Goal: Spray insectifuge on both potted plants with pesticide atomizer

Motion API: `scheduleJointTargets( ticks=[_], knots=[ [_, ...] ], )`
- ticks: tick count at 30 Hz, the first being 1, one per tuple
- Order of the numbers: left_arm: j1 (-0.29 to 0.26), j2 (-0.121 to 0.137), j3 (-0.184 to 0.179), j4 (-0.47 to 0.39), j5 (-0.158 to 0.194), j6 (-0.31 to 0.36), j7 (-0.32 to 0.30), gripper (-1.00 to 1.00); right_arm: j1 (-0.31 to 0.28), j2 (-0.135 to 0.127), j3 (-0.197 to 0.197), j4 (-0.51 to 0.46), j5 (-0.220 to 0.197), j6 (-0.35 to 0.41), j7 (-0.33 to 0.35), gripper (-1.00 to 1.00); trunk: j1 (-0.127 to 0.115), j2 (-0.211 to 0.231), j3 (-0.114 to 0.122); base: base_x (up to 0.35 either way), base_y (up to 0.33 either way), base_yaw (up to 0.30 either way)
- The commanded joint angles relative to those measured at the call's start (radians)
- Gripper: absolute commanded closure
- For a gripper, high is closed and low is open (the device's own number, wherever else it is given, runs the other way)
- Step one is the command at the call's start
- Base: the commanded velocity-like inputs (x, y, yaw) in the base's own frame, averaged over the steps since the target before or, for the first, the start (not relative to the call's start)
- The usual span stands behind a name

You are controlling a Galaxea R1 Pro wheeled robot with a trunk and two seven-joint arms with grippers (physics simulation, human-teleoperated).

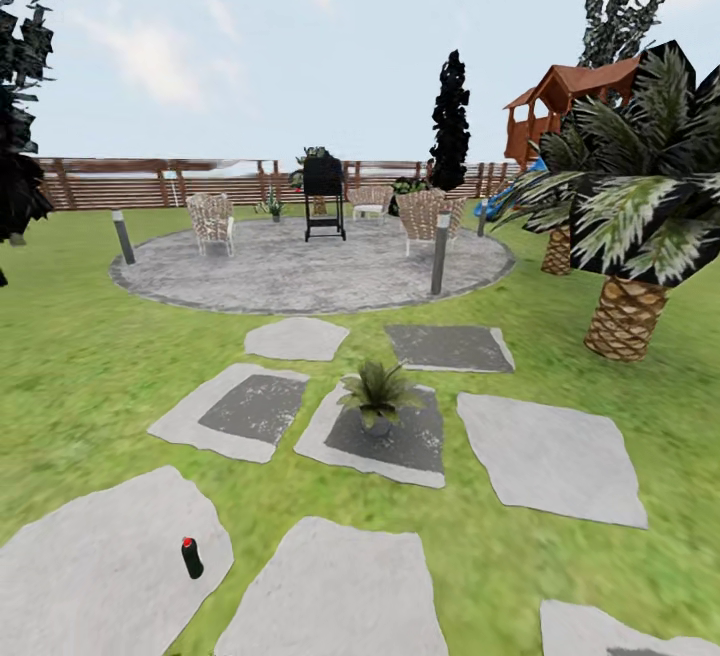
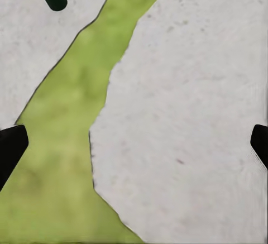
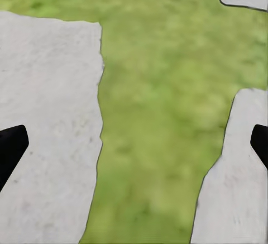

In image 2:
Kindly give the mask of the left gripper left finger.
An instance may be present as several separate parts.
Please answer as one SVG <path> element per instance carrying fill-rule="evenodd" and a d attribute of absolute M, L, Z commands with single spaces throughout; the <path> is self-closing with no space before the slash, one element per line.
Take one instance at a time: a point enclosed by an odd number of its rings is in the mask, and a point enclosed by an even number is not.
<path fill-rule="evenodd" d="M 0 191 L 29 145 L 25 125 L 0 131 Z"/>

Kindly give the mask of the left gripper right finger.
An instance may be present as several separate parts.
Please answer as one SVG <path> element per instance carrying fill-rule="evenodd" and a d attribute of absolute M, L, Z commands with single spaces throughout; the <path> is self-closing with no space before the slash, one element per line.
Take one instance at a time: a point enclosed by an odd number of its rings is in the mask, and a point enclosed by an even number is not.
<path fill-rule="evenodd" d="M 250 144 L 268 169 L 268 126 L 256 124 Z"/>

